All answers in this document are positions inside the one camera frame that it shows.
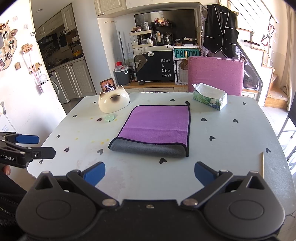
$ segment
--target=beige curtain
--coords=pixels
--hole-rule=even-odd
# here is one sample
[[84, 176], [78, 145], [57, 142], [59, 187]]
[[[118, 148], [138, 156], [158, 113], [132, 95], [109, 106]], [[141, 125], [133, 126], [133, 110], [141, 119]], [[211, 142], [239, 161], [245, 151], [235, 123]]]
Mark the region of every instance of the beige curtain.
[[288, 108], [290, 110], [296, 92], [296, 13], [287, 4], [288, 17], [288, 42], [286, 62], [283, 72], [283, 80], [286, 80], [287, 94], [289, 97]]

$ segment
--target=teal license plate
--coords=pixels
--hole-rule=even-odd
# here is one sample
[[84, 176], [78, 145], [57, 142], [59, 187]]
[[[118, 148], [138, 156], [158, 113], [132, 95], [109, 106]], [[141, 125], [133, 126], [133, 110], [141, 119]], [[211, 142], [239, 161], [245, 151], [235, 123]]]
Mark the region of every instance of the teal license plate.
[[199, 49], [183, 49], [183, 48], [175, 48], [175, 57], [176, 58], [185, 58], [185, 51], [187, 52], [188, 57], [192, 56], [200, 56], [200, 50]]

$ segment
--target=pink chair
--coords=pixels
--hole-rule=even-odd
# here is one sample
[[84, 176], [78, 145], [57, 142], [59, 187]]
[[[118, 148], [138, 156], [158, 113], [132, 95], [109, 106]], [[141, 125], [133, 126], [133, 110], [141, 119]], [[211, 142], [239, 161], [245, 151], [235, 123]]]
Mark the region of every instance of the pink chair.
[[188, 90], [192, 84], [204, 83], [224, 90], [229, 95], [242, 95], [244, 62], [229, 58], [190, 57], [188, 60]]

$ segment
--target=tissue package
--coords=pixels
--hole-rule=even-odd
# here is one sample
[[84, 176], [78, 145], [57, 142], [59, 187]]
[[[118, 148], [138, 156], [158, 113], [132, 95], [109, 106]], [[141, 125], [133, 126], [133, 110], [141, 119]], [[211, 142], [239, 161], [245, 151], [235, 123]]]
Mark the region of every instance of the tissue package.
[[215, 87], [200, 83], [194, 84], [193, 99], [198, 100], [217, 110], [221, 110], [227, 104], [227, 93]]

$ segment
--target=black vest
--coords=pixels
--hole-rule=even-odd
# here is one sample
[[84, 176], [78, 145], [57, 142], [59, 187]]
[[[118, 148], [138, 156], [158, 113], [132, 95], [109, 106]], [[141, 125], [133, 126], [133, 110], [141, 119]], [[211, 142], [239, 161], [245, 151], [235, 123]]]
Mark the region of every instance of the black vest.
[[233, 58], [239, 35], [235, 23], [236, 14], [227, 7], [207, 5], [203, 46], [214, 54], [221, 50], [226, 57]]

